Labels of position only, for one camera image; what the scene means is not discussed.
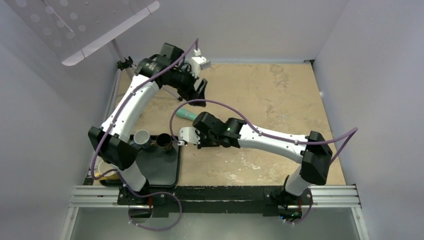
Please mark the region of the brown mug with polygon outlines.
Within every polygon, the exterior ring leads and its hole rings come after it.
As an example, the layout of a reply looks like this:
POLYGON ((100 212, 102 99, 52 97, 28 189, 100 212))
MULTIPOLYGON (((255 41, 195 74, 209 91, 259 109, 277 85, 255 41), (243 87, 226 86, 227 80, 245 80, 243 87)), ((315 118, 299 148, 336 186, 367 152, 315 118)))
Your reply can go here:
POLYGON ((161 133, 150 144, 151 147, 159 147, 163 152, 169 152, 173 148, 173 139, 167 133, 161 133))

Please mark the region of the blue-grey mug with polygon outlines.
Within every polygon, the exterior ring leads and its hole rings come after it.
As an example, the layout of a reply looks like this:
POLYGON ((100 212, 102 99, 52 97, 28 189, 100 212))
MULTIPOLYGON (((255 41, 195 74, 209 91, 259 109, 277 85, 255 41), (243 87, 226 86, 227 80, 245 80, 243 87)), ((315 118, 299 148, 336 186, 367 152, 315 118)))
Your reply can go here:
POLYGON ((138 130, 134 135, 132 140, 129 142, 130 146, 136 150, 146 150, 151 147, 152 139, 151 135, 146 130, 138 130))

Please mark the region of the yellow mug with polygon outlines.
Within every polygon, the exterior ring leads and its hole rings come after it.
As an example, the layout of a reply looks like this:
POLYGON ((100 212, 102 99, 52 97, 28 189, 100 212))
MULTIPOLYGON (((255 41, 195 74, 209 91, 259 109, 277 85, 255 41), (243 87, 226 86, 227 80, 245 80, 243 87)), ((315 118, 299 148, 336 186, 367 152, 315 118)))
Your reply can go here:
POLYGON ((105 174, 105 172, 112 170, 112 166, 106 162, 104 162, 103 160, 101 160, 97 167, 95 168, 95 177, 98 178, 99 181, 106 181, 106 180, 118 180, 119 176, 117 175, 117 173, 115 171, 113 172, 109 172, 107 174, 105 174))

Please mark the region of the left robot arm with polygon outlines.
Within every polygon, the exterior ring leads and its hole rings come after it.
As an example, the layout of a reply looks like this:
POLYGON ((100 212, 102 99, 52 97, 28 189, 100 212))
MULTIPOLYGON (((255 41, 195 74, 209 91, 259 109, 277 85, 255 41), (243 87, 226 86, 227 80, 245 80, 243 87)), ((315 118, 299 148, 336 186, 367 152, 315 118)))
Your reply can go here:
POLYGON ((209 64, 197 41, 186 51, 164 43, 160 53, 137 64, 130 87, 106 121, 88 131, 95 155, 118 173, 131 189, 129 197, 136 204, 146 203, 149 191, 145 188, 148 180, 136 162, 137 151, 128 143, 133 126, 149 101, 164 86, 176 89, 180 100, 204 99, 208 82, 199 74, 209 64))

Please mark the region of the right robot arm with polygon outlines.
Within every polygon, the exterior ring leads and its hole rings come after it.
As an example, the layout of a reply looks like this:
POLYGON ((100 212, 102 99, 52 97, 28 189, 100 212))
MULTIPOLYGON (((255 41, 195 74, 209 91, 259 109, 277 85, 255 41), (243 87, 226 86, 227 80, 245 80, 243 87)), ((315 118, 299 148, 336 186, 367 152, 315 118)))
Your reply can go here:
POLYGON ((311 185, 327 183, 333 152, 323 135, 287 134, 249 125, 246 120, 231 117, 223 122, 208 112, 201 112, 192 123, 204 147, 245 148, 283 156, 299 164, 284 182, 280 196, 294 203, 311 185))

